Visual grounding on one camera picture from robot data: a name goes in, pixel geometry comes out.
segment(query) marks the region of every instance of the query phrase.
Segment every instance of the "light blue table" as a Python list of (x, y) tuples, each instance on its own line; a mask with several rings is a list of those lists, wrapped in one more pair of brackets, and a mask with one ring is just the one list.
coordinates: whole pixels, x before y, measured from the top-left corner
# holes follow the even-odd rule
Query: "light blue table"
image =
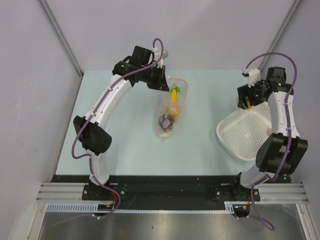
[[(111, 116), (107, 133), (112, 144), (104, 154), (111, 175), (236, 175), (254, 162), (235, 160), (221, 146), (217, 124), (237, 109), (237, 87), (246, 84), (239, 69), (167, 70), (188, 83), (186, 108), (169, 139), (156, 133), (159, 91), (136, 84)], [(58, 162), (56, 175), (88, 175), (88, 158), (73, 159), (73, 119), (84, 116), (104, 91), (111, 71), (86, 71)], [(80, 143), (75, 154), (85, 151)]]

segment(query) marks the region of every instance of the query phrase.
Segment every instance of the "gray wall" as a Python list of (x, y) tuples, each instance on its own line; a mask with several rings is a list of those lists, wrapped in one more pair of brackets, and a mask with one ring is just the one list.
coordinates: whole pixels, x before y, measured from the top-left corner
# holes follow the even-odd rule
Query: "gray wall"
[[(293, 177), (303, 182), (314, 217), (320, 226), (320, 1), (306, 0), (281, 40), (277, 52), (288, 54), (298, 69), (294, 88), (293, 112), (301, 138), (308, 150)], [(285, 67), (287, 81), (292, 82), (293, 67), (280, 56), (274, 56), (268, 67)]]
[(0, 239), (53, 172), (80, 79), (36, 0), (0, 7)]
[(168, 69), (242, 69), (268, 50), (293, 0), (47, 0), (82, 70), (112, 70), (161, 38)]

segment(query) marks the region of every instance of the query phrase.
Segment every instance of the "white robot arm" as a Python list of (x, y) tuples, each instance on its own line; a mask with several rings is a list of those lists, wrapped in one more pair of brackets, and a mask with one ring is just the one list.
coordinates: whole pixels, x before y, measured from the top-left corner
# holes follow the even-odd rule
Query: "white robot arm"
[(292, 103), (293, 90), (286, 83), (286, 72), (281, 67), (271, 67), (266, 80), (260, 77), (257, 68), (245, 69), (248, 85), (239, 87), (238, 107), (246, 109), (267, 101), (272, 119), (272, 134), (256, 155), (255, 165), (240, 175), (240, 185), (254, 188), (279, 174), (292, 174), (308, 148), (308, 142), (300, 139), (297, 131)]
[[(101, 156), (112, 142), (112, 137), (105, 132), (105, 128), (116, 106), (138, 81), (147, 83), (150, 89), (169, 91), (165, 77), (166, 67), (163, 65), (163, 59), (168, 53), (164, 52), (163, 44), (161, 41), (160, 43), (161, 52), (155, 47), (149, 50), (136, 46), (132, 56), (126, 57), (114, 66), (109, 84), (92, 109), (84, 117), (76, 116), (73, 120), (77, 138), (73, 143), (72, 154), (74, 145), (79, 140), (86, 150), (86, 154), (80, 157), (91, 158), (92, 172), (102, 185), (108, 181), (109, 173), (107, 162), (102, 160)], [(90, 175), (90, 180), (98, 185), (95, 178)]]

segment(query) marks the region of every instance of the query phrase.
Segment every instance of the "white plastic tray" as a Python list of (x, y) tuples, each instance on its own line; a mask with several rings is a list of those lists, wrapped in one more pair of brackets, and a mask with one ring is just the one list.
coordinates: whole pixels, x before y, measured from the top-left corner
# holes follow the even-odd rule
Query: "white plastic tray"
[(253, 161), (272, 133), (271, 113), (266, 102), (248, 110), (238, 109), (216, 127), (222, 146), (236, 159)]

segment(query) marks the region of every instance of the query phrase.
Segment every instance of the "plastic bag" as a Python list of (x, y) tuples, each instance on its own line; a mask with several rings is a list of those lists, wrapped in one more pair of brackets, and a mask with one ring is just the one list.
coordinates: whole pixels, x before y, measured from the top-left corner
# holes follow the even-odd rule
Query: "plastic bag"
[(174, 125), (184, 112), (188, 94), (188, 84), (179, 78), (168, 77), (170, 91), (161, 92), (161, 104), (157, 113), (158, 135), (160, 138), (171, 136)]

